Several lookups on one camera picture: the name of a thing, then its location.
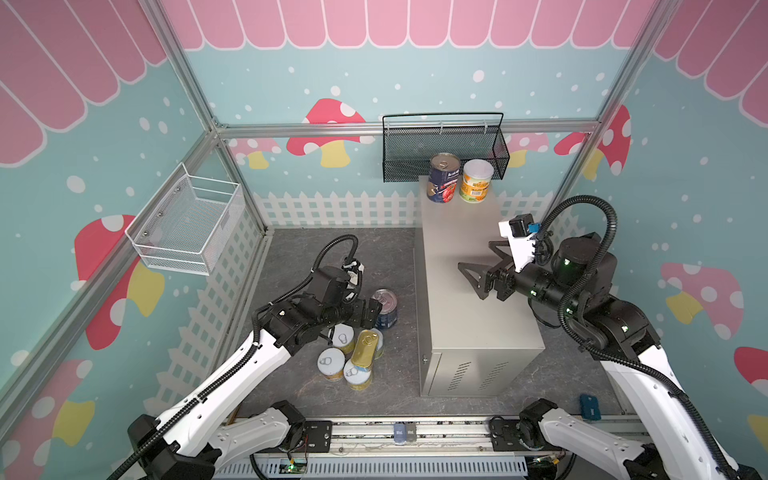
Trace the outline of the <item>blue label tin can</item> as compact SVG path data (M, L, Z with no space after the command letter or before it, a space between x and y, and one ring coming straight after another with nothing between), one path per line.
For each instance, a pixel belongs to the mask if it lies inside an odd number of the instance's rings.
M372 298L382 306L375 327L379 330L393 327L398 320L398 299L395 293L389 289L382 288L376 290Z

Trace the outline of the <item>orange green plastic-lid can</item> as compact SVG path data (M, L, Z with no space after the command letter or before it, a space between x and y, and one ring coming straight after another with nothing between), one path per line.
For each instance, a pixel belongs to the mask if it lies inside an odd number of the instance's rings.
M462 169L461 199L467 203L483 202L493 175L494 167L486 160L472 159L466 162Z

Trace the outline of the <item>dark blue red label can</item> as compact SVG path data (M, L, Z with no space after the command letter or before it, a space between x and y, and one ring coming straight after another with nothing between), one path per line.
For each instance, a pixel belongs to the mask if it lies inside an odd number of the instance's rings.
M460 179L461 163L450 153L439 153L430 160L426 193L435 203L448 203L455 194Z

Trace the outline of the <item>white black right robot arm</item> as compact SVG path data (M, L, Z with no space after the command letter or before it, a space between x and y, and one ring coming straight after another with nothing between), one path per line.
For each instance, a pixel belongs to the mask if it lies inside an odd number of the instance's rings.
M757 479L730 457L678 384L658 333L634 304L609 292L615 257L612 233L563 241L548 267L538 264L541 238L512 238L510 253L493 266L461 262L459 271L485 299L514 294L553 312L560 328L598 361L640 417L650 439L623 440L539 399L514 427L490 422L496 438L533 451L558 447L618 479Z

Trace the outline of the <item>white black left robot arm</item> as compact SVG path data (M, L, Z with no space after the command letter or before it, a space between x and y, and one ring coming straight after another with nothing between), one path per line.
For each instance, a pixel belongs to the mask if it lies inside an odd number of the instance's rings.
M111 478L139 466L148 479L211 479L235 460L274 449L297 434L303 416L288 402L226 425L225 419L303 346L335 326L371 327L381 305L361 297L363 266L316 267L294 290L257 310L252 332L192 393L128 429L133 448Z

